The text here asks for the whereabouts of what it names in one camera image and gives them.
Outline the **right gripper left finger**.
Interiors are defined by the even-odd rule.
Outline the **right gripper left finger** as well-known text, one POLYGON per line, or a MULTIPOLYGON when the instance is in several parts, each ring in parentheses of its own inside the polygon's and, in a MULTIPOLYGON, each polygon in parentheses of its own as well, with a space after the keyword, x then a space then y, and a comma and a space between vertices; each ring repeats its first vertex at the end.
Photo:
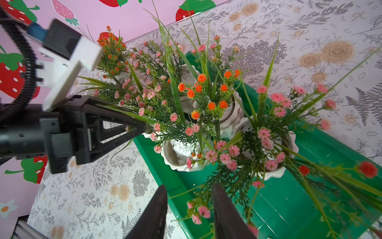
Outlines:
POLYGON ((163 239, 168 211, 168 195, 160 185, 139 220, 125 237, 126 239, 163 239))

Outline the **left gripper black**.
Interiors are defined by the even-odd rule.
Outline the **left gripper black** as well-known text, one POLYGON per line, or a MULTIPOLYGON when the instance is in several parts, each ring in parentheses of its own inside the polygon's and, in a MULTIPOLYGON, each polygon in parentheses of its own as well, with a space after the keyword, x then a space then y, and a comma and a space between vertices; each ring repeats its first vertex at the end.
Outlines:
POLYGON ((146 131, 146 123, 113 107, 99 98, 80 95, 52 112, 30 104, 18 116, 1 123, 1 157, 24 160, 47 156, 52 174, 67 172, 72 157, 79 165, 95 162, 146 131), (103 121, 135 129, 103 129, 103 121), (87 129, 97 124, 99 128, 87 129))

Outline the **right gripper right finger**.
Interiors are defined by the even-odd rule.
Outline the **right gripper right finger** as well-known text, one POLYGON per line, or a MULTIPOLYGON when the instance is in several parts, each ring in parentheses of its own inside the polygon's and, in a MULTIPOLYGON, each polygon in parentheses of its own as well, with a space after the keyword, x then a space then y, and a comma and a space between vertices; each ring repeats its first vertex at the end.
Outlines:
POLYGON ((256 239, 220 184, 212 186, 216 239, 256 239))

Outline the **green plastic storage tray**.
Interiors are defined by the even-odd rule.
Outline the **green plastic storage tray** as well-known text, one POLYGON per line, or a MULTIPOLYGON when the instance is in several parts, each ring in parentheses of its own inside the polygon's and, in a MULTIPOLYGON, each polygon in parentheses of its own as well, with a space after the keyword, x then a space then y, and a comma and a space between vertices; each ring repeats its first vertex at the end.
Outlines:
MULTIPOLYGON (((331 89, 331 92, 335 89, 334 85, 327 87, 331 89)), ((253 105, 257 104, 256 90, 246 84, 244 88, 237 89, 243 99, 244 112, 250 111, 248 102, 252 101, 253 105)), ((242 120, 238 129, 248 128, 249 126, 242 120)), ((195 199, 199 187, 216 172, 217 165, 209 165, 201 171, 178 172, 172 170, 164 163, 163 157, 155 153, 154 142, 150 139, 139 136, 134 142, 154 179, 168 187, 169 203, 186 236, 188 238, 215 237, 215 231, 208 230, 211 219, 205 219, 201 225, 194 224, 187 217, 186 203, 195 199)), ((352 169, 362 162, 370 161, 330 137, 326 130, 318 129, 310 124, 309 128, 299 129, 297 132, 291 131, 286 142, 290 149, 321 165, 342 165, 352 169)), ((382 169, 378 165, 375 166, 378 170, 377 176, 372 179, 366 178, 364 182, 382 192, 382 169)), ((351 175, 355 179, 361 178, 355 171, 351 171, 351 175)), ((261 238, 334 239, 329 236, 329 229, 322 221, 320 211, 315 207, 312 199, 292 174, 284 168, 274 173, 267 173, 264 187, 260 191, 257 191, 255 187, 250 187, 248 196, 256 199, 251 221, 258 227, 261 238)), ((242 205, 234 202, 233 204, 243 218, 242 205)), ((375 221, 366 221, 360 225, 349 223, 346 233, 337 239, 356 239, 367 230, 380 234, 382 232, 382 211, 376 212, 375 215, 377 216, 375 221)))

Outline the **pink flower pot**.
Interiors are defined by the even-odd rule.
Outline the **pink flower pot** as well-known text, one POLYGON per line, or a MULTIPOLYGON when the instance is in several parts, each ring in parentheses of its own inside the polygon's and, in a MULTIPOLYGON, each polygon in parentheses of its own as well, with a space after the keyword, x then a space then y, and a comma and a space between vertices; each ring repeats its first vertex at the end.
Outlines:
POLYGON ((127 48, 130 63, 126 89, 114 81, 85 77, 84 84, 93 96, 128 111, 127 115, 146 123, 144 132, 154 142, 154 151, 163 156, 174 170, 193 172, 205 168, 202 128, 197 134, 187 134, 197 126, 190 113, 193 102, 178 91, 181 82, 195 80, 186 66, 186 54, 174 42, 170 31, 158 21, 161 44, 144 43, 144 50, 127 48))
POLYGON ((199 225, 214 215, 212 186, 220 184, 234 203, 243 207, 243 218, 251 231, 255 197, 249 197, 250 187, 260 191, 267 173, 284 168, 304 188, 320 211, 329 236, 337 239, 347 231, 347 225, 375 221, 382 210, 382 193, 366 184, 364 179, 375 178, 378 170, 370 161, 350 168, 315 163, 290 149, 287 139, 291 131, 309 128, 303 122, 307 116, 317 120, 314 127, 330 130, 331 123, 319 116, 323 110, 333 110, 336 103, 325 96, 331 92, 319 84, 312 93, 293 86, 288 95, 269 94, 271 72, 257 89, 257 104, 248 102, 243 122, 248 129, 238 129, 229 141, 217 141, 203 133, 202 147, 206 164, 217 165, 216 172, 202 184, 193 201, 187 203, 187 217, 199 225), (355 171, 360 179, 351 175, 355 171))

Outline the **orange flower potted plant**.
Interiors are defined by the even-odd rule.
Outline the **orange flower potted plant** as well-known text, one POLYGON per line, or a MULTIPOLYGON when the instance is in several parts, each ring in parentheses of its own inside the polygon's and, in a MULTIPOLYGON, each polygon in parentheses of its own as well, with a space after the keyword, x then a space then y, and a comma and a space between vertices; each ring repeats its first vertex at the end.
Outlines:
POLYGON ((190 117, 197 122, 197 126, 186 131, 187 134, 197 134, 200 127, 204 134, 217 141, 229 137, 223 132, 223 123, 239 105, 234 95, 235 82, 243 73, 232 68, 233 62, 240 58, 240 48, 234 46, 226 56, 223 53, 221 37, 217 35, 211 42, 200 44, 192 51, 196 66, 186 61, 195 81, 179 83, 178 91, 194 103, 190 117))

